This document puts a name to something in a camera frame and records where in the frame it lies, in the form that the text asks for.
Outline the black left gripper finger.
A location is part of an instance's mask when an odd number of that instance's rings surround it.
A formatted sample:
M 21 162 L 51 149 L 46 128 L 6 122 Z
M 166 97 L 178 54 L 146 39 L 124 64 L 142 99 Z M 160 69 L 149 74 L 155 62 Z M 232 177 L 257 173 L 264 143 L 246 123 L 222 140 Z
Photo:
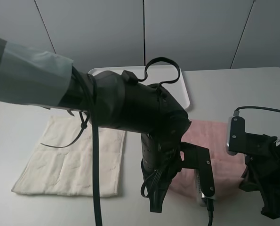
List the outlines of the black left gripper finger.
M 155 190 L 149 197 L 150 201 L 150 212 L 162 212 L 162 205 L 168 191 L 169 182 L 159 182 L 156 185 Z

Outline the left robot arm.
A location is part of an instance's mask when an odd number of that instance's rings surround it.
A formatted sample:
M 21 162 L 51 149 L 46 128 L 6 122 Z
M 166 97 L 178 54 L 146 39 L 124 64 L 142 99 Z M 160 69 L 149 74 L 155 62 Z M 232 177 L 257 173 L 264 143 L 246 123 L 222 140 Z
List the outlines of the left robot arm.
M 0 38 L 0 101 L 80 113 L 92 125 L 94 210 L 99 213 L 98 128 L 140 133 L 141 195 L 160 213 L 168 187 L 180 171 L 180 142 L 190 126 L 187 113 L 164 87 L 144 85 L 130 71 L 83 74 L 71 59 Z

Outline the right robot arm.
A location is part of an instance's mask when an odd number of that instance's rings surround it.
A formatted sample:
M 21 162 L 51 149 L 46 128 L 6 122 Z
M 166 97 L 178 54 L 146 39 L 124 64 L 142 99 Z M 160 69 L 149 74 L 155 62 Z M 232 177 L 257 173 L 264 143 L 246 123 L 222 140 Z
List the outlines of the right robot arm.
M 245 171 L 239 189 L 259 191 L 264 202 L 261 214 L 280 218 L 280 138 L 247 134 Z

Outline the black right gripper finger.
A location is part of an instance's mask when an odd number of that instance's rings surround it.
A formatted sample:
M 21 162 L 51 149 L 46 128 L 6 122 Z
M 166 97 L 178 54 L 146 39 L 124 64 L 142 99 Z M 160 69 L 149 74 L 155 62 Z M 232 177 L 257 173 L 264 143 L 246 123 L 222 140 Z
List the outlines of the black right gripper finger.
M 270 218 L 280 218 L 280 188 L 269 188 L 260 191 L 264 207 L 261 214 Z

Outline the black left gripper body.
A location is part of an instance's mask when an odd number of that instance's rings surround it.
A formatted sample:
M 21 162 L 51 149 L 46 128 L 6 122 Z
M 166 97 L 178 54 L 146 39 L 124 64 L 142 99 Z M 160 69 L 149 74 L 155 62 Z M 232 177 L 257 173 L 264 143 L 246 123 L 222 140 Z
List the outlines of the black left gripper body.
M 183 133 L 141 134 L 142 188 L 168 188 L 180 171 L 180 143 Z

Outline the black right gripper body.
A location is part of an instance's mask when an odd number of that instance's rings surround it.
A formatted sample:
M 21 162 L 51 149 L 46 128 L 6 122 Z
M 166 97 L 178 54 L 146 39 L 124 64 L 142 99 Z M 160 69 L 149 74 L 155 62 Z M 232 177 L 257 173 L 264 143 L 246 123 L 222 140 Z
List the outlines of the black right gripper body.
M 280 137 L 247 134 L 244 154 L 246 168 L 239 189 L 280 188 Z

